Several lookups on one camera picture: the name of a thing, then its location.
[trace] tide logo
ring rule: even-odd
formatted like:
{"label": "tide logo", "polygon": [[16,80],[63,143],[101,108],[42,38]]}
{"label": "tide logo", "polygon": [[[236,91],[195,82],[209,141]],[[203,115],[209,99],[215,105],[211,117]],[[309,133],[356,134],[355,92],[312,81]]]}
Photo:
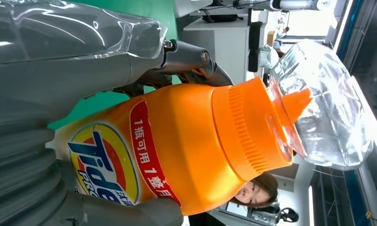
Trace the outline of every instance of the tide logo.
{"label": "tide logo", "polygon": [[109,125],[92,124],[68,142],[78,191],[132,206],[138,200],[135,169],[121,136]]}

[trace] red label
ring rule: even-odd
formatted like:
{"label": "red label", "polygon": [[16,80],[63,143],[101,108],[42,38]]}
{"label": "red label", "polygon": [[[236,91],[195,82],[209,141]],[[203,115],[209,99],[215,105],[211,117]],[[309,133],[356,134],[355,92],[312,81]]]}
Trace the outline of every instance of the red label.
{"label": "red label", "polygon": [[181,206],[160,166],[145,100],[136,104],[130,112],[130,132],[138,167],[148,187],[156,196],[173,199]]}

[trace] orange detergent bottle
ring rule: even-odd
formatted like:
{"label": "orange detergent bottle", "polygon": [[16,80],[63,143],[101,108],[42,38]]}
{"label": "orange detergent bottle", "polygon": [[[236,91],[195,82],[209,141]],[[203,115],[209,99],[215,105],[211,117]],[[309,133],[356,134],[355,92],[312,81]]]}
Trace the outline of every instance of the orange detergent bottle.
{"label": "orange detergent bottle", "polygon": [[292,164],[293,122],[310,101],[308,89],[281,97],[260,78],[173,85],[66,125],[50,146],[72,162],[79,193],[122,205],[169,197],[193,215]]}

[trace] orange bottle cap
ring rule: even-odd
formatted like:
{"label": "orange bottle cap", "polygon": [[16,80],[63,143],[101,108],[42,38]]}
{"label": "orange bottle cap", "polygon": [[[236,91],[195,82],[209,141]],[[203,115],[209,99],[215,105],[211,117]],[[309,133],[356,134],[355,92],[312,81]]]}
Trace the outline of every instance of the orange bottle cap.
{"label": "orange bottle cap", "polygon": [[281,96],[272,81],[268,91],[258,77],[216,88],[212,96],[220,142],[233,170],[245,181],[291,165],[292,150],[303,148],[294,122],[312,100],[310,90]]}

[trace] printed label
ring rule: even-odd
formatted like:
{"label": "printed label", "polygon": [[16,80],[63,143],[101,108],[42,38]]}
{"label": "printed label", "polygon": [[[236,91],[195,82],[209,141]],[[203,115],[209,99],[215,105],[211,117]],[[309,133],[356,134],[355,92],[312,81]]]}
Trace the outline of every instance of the printed label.
{"label": "printed label", "polygon": [[92,124],[77,132],[68,146],[80,193],[126,206],[137,203],[138,182],[132,160],[113,128]]}
{"label": "printed label", "polygon": [[160,166],[152,138],[151,126],[148,120],[148,108],[145,101],[139,102],[131,110],[130,132],[134,154],[141,175],[148,187],[156,196],[173,199],[181,205],[167,183]]}
{"label": "printed label", "polygon": [[[160,166],[146,102],[137,103],[130,115],[114,113],[100,113],[97,117],[102,121],[81,127],[83,119],[77,123],[80,126],[71,124],[63,131],[81,128],[67,142],[77,177],[75,191],[125,206],[155,197],[167,197],[180,205]],[[116,124],[110,119],[122,120]]]}

